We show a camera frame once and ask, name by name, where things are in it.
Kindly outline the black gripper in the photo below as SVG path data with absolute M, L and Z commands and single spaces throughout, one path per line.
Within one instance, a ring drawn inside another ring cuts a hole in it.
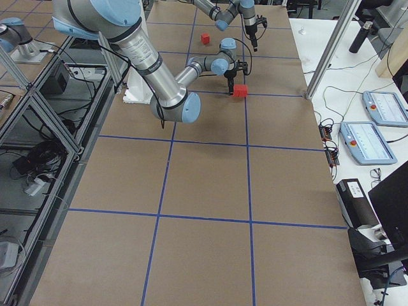
M 237 60 L 234 63 L 233 67 L 223 74 L 223 76 L 227 78 L 228 81 L 229 95 L 233 95 L 234 93 L 234 78 L 236 77 L 239 71 L 241 71 L 244 75 L 248 75 L 249 74 L 248 62 Z
M 244 17 L 244 26 L 246 34 L 250 34 L 250 41 L 253 47 L 253 51 L 258 51 L 258 39 L 256 33 L 258 31 L 258 25 L 262 25 L 265 29 L 267 28 L 268 22 L 266 17 L 262 15 L 256 15 L 253 17 Z

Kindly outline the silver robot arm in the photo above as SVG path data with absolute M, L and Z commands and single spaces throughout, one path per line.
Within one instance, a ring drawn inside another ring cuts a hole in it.
M 53 9 L 58 31 L 87 40 L 103 35 L 120 48 L 153 91 L 150 109 L 162 122 L 196 121 L 201 112 L 200 97 L 187 88 L 203 72 L 225 76 L 230 90 L 237 71 L 248 73 L 247 63 L 237 59 L 236 41 L 225 38 L 217 54 L 193 57 L 174 76 L 142 28 L 139 1 L 54 1 Z
M 191 1 L 191 3 L 208 15 L 220 31 L 225 31 L 232 21 L 237 16 L 240 16 L 242 18 L 242 26 L 248 39 L 251 41 L 253 50 L 255 52 L 258 51 L 259 38 L 256 36 L 258 26 L 261 24 L 266 29 L 268 22 L 266 17 L 256 14 L 254 1 L 229 1 L 228 7 L 224 10 L 211 1 L 197 0 Z

